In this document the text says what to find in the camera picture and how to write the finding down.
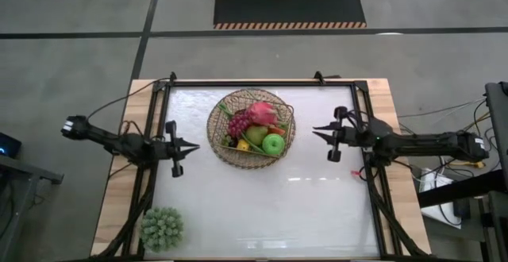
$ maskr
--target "wooden table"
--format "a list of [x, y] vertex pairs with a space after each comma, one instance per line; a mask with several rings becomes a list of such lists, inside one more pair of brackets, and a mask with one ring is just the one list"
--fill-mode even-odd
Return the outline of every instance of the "wooden table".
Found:
[[[327, 81], [341, 80], [351, 81], [352, 79], [327, 79]], [[381, 119], [390, 124], [396, 132], [400, 132], [398, 127], [397, 114], [395, 113], [395, 107], [387, 79], [358, 80], [366, 80], [368, 82], [374, 115], [378, 119]], [[141, 89], [151, 81], [151, 79], [134, 80], [130, 93]], [[123, 120], [135, 121], [141, 128], [145, 126], [147, 123], [148, 104], [150, 102], [151, 95], [152, 88], [149, 87], [129, 97]], [[152, 125], [154, 126], [152, 130], [154, 130], [154, 132], [158, 124], [160, 102], [161, 100], [157, 101], [156, 114], [152, 122]], [[110, 171], [116, 171], [126, 164], [127, 161], [125, 158], [120, 156], [115, 157]], [[418, 247], [420, 247], [425, 252], [430, 253], [429, 240], [427, 238], [425, 226], [423, 224], [420, 207], [418, 205], [417, 194], [414, 189], [410, 170], [399, 164], [392, 164], [386, 170], [396, 218], [401, 223], [406, 232], [410, 235], [410, 237], [417, 243]], [[91, 255], [99, 254], [113, 240], [120, 228], [125, 223], [129, 213], [135, 177], [136, 167], [132, 166], [126, 168], [124, 171], [117, 173], [107, 183], [106, 193], [102, 202], [102, 210], [98, 220], [94, 243], [90, 253]], [[382, 223], [388, 252], [393, 253], [389, 226], [383, 216]], [[137, 232], [135, 231], [131, 247], [132, 252], [137, 250], [137, 240], [138, 236]]]

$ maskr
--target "black floor mat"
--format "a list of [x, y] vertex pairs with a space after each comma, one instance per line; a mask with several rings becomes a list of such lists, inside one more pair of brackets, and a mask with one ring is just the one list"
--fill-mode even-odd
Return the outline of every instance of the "black floor mat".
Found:
[[215, 0], [214, 29], [365, 28], [360, 0]]

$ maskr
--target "yellow fruit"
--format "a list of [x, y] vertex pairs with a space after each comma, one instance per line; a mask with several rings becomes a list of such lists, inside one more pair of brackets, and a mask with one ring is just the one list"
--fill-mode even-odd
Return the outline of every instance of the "yellow fruit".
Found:
[[248, 151], [248, 143], [244, 139], [240, 139], [237, 145], [238, 150]]

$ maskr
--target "wicker basket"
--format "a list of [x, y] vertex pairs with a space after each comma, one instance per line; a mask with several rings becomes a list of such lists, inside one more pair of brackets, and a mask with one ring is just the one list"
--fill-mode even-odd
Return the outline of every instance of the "wicker basket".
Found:
[[[251, 104], [258, 101], [272, 104], [274, 109], [277, 110], [281, 121], [288, 123], [287, 131], [283, 135], [286, 145], [279, 156], [241, 151], [222, 144], [223, 139], [228, 133], [229, 117], [218, 107], [218, 104], [223, 102], [230, 111], [236, 113], [247, 109]], [[281, 98], [268, 91], [257, 89], [234, 91], [221, 99], [210, 113], [206, 127], [208, 141], [217, 156], [228, 164], [247, 169], [263, 168], [285, 156], [291, 146], [295, 132], [293, 113], [292, 106], [287, 105]]]

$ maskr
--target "fruit basket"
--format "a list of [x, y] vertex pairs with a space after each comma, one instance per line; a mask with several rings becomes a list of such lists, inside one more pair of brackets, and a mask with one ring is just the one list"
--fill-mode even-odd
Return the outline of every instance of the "fruit basket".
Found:
[[240, 168], [262, 168], [283, 157], [293, 141], [293, 107], [257, 89], [226, 95], [210, 113], [207, 133], [219, 158]]

